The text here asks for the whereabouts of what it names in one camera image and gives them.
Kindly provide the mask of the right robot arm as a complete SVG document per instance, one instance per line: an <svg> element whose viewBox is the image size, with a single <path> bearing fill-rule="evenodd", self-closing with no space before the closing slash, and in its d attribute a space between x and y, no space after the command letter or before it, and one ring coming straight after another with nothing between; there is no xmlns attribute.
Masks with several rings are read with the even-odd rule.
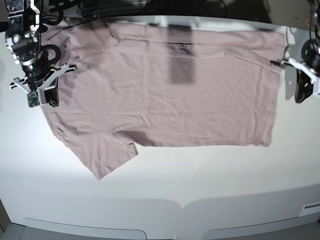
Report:
<svg viewBox="0 0 320 240"><path fill-rule="evenodd" d="M9 87L22 90L30 108L43 105L58 107L58 79L77 68L68 63L57 67L62 54L60 48L54 44L42 45L42 34L47 31L48 26L58 25L64 16L59 1L52 0L49 4L57 13L55 20L43 15L42 0L5 1L8 10L5 46L25 74L24 78L14 78Z"/></svg>

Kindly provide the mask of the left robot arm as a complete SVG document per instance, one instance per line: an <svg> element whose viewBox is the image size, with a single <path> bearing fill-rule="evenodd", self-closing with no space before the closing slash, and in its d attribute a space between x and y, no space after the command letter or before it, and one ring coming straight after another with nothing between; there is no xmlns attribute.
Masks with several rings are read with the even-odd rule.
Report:
<svg viewBox="0 0 320 240"><path fill-rule="evenodd" d="M311 96L320 96L320 2L310 1L308 18L309 39L301 49L302 61L293 57L271 60L270 64L278 67L290 66L296 69L296 88L294 99L297 104Z"/></svg>

